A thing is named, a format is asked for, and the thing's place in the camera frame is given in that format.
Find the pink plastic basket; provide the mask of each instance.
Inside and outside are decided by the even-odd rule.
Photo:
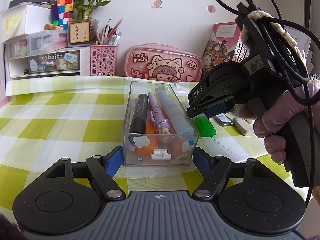
[[[91,75],[115,76],[118,45],[90,46],[91,48]]]

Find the checkered tablecloth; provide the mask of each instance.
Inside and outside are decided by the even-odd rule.
[[[122,127],[131,81],[125,77],[69,76],[8,82],[11,102],[0,108],[0,212],[14,220],[16,195],[58,159],[83,162],[93,155],[106,155],[122,145]],[[181,102],[195,86],[173,83]],[[259,160],[292,184],[284,167],[271,161],[263,140],[244,137],[233,127],[211,120],[217,135],[200,138],[198,146],[212,156],[234,162]],[[128,194],[131,190],[189,190],[203,178],[193,163],[188,167],[121,167],[114,180]],[[89,185],[87,179],[76,179]],[[239,182],[233,179],[230,185]]]

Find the pink round sticker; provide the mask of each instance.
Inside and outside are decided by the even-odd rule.
[[[215,13],[216,12],[216,8],[212,4],[210,4],[210,5],[208,5],[208,11],[210,13]]]

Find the silver screw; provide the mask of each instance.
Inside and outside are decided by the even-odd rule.
[[[211,193],[209,190],[206,189],[199,189],[196,191],[196,196],[197,197],[202,197],[202,198],[207,198],[211,196]]]
[[[118,189],[112,189],[107,192],[107,195],[112,198],[118,198],[122,196],[122,191]]]

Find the pink glove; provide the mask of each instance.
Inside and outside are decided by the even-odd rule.
[[[308,83],[310,96],[314,96],[319,87],[312,83]],[[305,97],[303,87],[295,89],[301,96]],[[320,102],[312,106],[314,125],[316,130],[320,131]],[[235,105],[235,115],[244,119],[255,120],[257,117],[245,107],[245,104]],[[275,163],[282,164],[286,158],[284,151],[286,142],[282,136],[273,135],[278,132],[295,114],[305,111],[308,115],[308,108],[297,103],[289,91],[284,92],[262,118],[254,122],[253,130],[257,137],[264,138],[264,147],[271,154],[271,158]]]

